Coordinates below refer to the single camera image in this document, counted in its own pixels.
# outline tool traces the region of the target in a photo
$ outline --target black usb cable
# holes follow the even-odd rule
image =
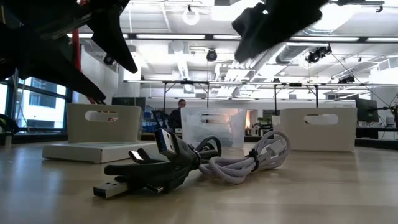
[[[142,188],[169,193],[183,184],[190,171],[208,163],[212,157],[221,156],[220,140],[214,136],[205,138],[197,147],[163,129],[155,131],[155,138],[159,153],[139,149],[129,152],[135,164],[106,166],[105,174],[117,177],[114,182],[94,187],[94,195],[109,198]]]

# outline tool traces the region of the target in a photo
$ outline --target window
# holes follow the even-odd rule
[[[65,99],[29,90],[22,94],[21,89],[18,96],[15,117],[20,128],[63,128]]]
[[[8,86],[0,84],[0,114],[6,112],[7,90]]]
[[[47,96],[34,92],[30,92],[29,94],[29,105],[55,108],[56,104],[57,104],[57,99],[54,96]]]
[[[19,79],[20,84],[24,84],[27,86],[39,88],[41,90],[47,90],[53,93],[58,93],[60,95],[65,95],[67,89],[64,86],[57,85],[48,81],[41,80],[39,78],[27,78],[26,80]]]

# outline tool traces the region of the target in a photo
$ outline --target transparent storage container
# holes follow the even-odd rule
[[[193,146],[216,136],[223,147],[243,147],[246,109],[182,108],[181,122],[182,138]]]

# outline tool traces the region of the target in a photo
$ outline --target ceiling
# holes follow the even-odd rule
[[[242,2],[246,2],[247,7],[251,7],[258,1],[241,0],[240,4],[243,4]],[[200,18],[195,25],[188,25],[183,20],[187,4],[187,2],[181,1],[131,1],[121,14],[122,31],[124,33],[236,34],[231,27],[231,19],[220,20],[223,19],[224,14],[227,16],[229,11],[219,10],[214,7],[213,1],[208,0],[191,3],[192,9],[198,11]],[[377,8],[378,6],[357,7],[355,13],[331,30],[329,35],[398,36],[398,23],[394,22],[398,19],[398,5],[397,7],[385,7],[381,13],[375,12]],[[327,22],[327,19],[330,20],[330,15],[327,16],[324,13],[324,22]],[[336,14],[332,16],[329,22],[333,22],[338,17]],[[91,31],[87,27],[82,27],[80,32],[90,33]],[[87,49],[91,49],[98,55],[103,54],[90,40],[85,40],[84,43]],[[173,52],[171,43],[171,40],[127,40],[128,45],[135,46],[134,52],[139,56],[141,73],[146,79],[152,78],[154,75],[159,79],[158,75],[170,75],[173,71],[181,73],[184,66],[191,75],[195,72],[197,74],[202,72],[203,78],[209,79],[208,73],[210,72],[215,73],[213,77],[221,77],[216,75],[217,67],[227,64],[232,68],[233,53],[239,44],[235,41],[184,41],[185,55],[181,56]],[[280,46],[255,58],[257,59],[256,63],[250,61],[254,65],[253,67],[245,68],[243,65],[245,63],[243,63],[241,68],[254,70],[251,73],[246,71],[248,76],[251,74],[249,78],[253,79],[253,74],[257,77],[266,76],[268,78],[256,82],[264,82],[264,80],[269,82],[274,77],[280,78],[282,82],[307,82],[308,80],[311,82],[336,82],[336,80],[331,80],[331,77],[336,77],[338,74],[344,75],[343,72],[346,68],[354,68],[356,76],[366,81],[371,67],[387,60],[391,55],[398,55],[398,44],[331,44],[334,56],[327,55],[326,58],[308,67],[304,57],[314,47],[307,47],[289,64],[279,65],[282,69],[275,72],[275,59],[272,61],[272,55],[278,51]],[[216,50],[217,61],[207,62],[208,49]]]

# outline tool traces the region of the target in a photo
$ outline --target wooden table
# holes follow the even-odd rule
[[[245,144],[250,149],[252,144]],[[0,149],[0,223],[397,223],[398,153],[293,152],[276,170],[230,186],[196,170],[170,194],[103,200],[107,164],[48,161],[41,144]],[[239,157],[241,149],[224,152]],[[115,164],[130,163],[119,161]]]

